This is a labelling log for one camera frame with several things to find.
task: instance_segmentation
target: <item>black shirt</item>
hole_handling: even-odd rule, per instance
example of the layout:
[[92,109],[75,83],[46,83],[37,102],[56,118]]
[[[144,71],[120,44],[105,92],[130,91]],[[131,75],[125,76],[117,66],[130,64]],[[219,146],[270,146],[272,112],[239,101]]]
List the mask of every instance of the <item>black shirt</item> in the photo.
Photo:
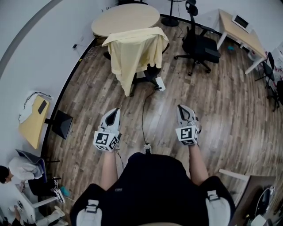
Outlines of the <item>black shirt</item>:
[[218,177],[210,177],[197,186],[187,177],[182,163],[165,155],[135,153],[118,181],[107,191],[90,185],[74,204],[70,217],[76,226],[78,212],[89,199],[99,200],[102,226],[138,226],[153,222],[171,222],[182,226],[197,222],[208,225],[205,198],[216,190],[235,206]]

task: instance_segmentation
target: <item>white cube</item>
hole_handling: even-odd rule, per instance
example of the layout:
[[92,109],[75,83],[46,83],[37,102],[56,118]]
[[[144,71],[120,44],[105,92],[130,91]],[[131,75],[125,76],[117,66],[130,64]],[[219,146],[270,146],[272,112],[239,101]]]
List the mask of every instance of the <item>white cube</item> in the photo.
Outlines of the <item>white cube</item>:
[[119,139],[114,133],[94,132],[93,144],[102,151],[113,151]]
[[198,142],[198,129],[195,125],[177,128],[176,133],[178,140],[184,145],[193,145]]

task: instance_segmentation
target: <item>black pants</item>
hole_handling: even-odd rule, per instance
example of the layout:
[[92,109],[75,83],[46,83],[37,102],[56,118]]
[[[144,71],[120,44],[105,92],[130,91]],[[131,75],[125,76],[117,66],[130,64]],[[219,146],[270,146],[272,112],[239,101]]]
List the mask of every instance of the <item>black pants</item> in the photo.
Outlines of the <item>black pants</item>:
[[30,186],[31,192],[35,196],[56,196],[55,192],[51,191],[51,189],[54,188],[53,180],[47,181],[45,183],[43,177],[41,177],[39,179],[29,180],[28,184]]

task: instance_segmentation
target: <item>white table leg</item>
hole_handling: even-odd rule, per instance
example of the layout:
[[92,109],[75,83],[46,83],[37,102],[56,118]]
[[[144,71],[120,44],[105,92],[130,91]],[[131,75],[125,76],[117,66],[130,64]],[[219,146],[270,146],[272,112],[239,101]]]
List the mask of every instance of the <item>white table leg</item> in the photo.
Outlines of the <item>white table leg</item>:
[[57,200],[57,198],[52,197],[52,198],[49,198],[49,199],[43,200],[43,201],[41,201],[41,202],[34,203],[34,204],[32,204],[32,207],[33,207],[33,208],[37,208],[37,207],[40,207],[40,206],[46,205],[46,204],[48,204],[48,203],[51,203],[51,202],[53,202],[53,201],[55,201],[55,200]]
[[233,173],[231,171],[225,170],[225,169],[220,169],[219,170],[220,173],[243,180],[243,181],[248,181],[249,180],[249,176],[243,175],[243,174],[239,174],[239,173]]
[[256,61],[253,62],[252,66],[250,66],[246,71],[245,74],[250,73],[259,63],[261,63],[262,61],[264,61],[266,58],[262,57],[257,59]]
[[226,38],[226,36],[227,36],[227,32],[224,31],[223,34],[222,34],[222,36],[221,36],[221,38],[219,39],[219,41],[218,41],[218,43],[217,43],[217,49],[220,48],[220,46],[221,46],[221,44],[223,43],[223,41],[224,41],[224,39]]

